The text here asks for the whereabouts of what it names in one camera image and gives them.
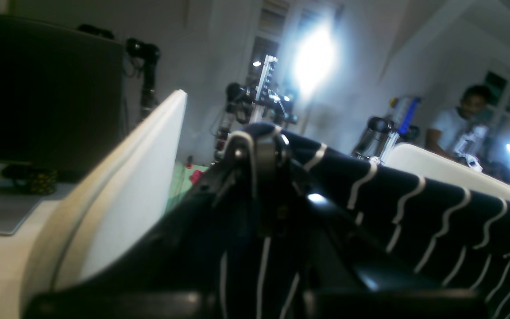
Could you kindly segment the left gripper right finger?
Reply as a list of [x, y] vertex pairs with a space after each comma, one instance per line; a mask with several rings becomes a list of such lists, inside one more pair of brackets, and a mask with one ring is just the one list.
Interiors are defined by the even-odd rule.
[[438, 288], [384, 252], [292, 162], [286, 136], [255, 144], [262, 227], [296, 270], [282, 319], [487, 319], [476, 293]]

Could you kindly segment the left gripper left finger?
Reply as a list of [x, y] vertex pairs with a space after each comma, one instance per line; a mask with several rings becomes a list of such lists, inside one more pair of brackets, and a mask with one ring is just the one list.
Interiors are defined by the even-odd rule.
[[104, 270], [39, 293], [25, 319], [222, 319], [229, 261], [253, 235], [254, 141], [237, 133], [183, 201]]

